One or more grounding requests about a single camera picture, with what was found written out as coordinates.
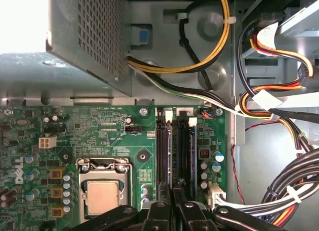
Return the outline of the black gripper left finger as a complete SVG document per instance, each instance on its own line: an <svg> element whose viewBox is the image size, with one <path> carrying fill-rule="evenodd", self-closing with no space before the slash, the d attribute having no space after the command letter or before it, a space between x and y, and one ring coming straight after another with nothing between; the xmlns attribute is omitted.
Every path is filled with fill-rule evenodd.
<svg viewBox="0 0 319 231"><path fill-rule="evenodd" d="M171 195L169 184L161 182L159 199L146 203L146 209L124 205L105 212L69 231L169 231L171 230Z"/></svg>

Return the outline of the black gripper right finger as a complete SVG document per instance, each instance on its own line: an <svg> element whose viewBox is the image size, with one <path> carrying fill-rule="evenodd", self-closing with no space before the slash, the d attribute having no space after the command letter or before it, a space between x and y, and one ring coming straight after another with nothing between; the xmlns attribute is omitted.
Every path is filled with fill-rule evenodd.
<svg viewBox="0 0 319 231"><path fill-rule="evenodd" d="M237 209L220 206L212 213L203 210L201 203L186 199L184 188L173 188L177 216L184 231L283 231L284 228L267 223Z"/></svg>

